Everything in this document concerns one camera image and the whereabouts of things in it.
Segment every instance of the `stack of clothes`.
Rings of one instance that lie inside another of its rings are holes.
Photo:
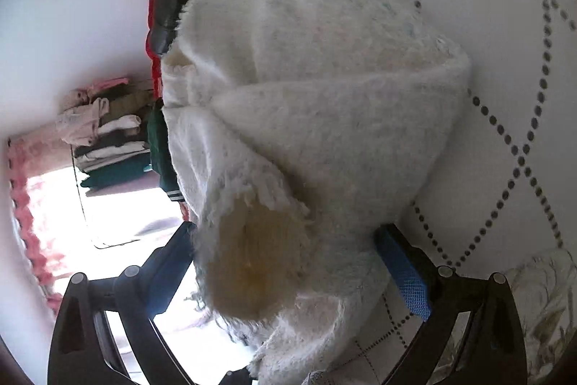
[[[73,146],[75,166],[88,175],[81,183],[88,197],[160,186],[173,201],[182,200],[161,109],[151,90],[135,90],[128,78],[64,97],[57,130]]]

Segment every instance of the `pink curtain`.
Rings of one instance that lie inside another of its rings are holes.
[[[14,217],[25,255],[48,306],[58,313],[62,296],[54,293],[52,287],[57,279],[70,277],[71,273],[57,244],[58,231],[53,230],[54,225],[51,229],[51,221],[58,223],[54,220],[58,208],[47,200],[55,197],[54,183],[59,180],[56,172],[71,167],[70,146],[60,140],[55,125],[43,126],[10,139],[8,166]]]

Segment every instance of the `white wall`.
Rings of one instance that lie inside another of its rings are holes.
[[[53,119],[58,97],[73,87],[148,75],[147,6],[148,0],[0,0],[0,140]],[[0,335],[43,384],[53,324],[13,234],[5,158],[0,153]]]

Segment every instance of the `metal screw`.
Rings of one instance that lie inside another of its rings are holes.
[[[139,272],[140,268],[138,266],[128,266],[127,269],[124,270],[126,277],[135,277]]]
[[[437,272],[441,277],[451,277],[453,275],[453,270],[449,266],[439,266]]]
[[[507,282],[507,278],[503,276],[500,272],[496,272],[495,274],[493,274],[493,280],[497,284],[504,284]]]
[[[74,276],[70,278],[70,282],[73,284],[80,284],[84,280],[84,274],[77,272]]]

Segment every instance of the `red cloth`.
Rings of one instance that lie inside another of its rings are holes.
[[[148,0],[148,35],[146,36],[146,54],[152,61],[152,88],[154,99],[162,97],[162,78],[160,77],[160,58],[150,47],[150,29],[154,24],[154,0]]]

